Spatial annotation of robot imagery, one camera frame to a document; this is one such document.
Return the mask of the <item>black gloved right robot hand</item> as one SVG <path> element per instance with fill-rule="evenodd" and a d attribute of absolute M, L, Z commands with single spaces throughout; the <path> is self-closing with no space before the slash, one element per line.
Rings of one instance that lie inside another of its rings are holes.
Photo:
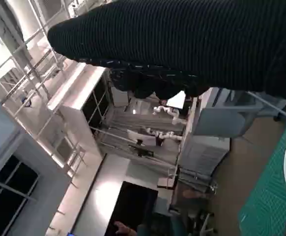
<path fill-rule="evenodd" d="M 286 0 L 116 0 L 52 26 L 51 47 L 167 100 L 209 88 L 286 99 Z"/>

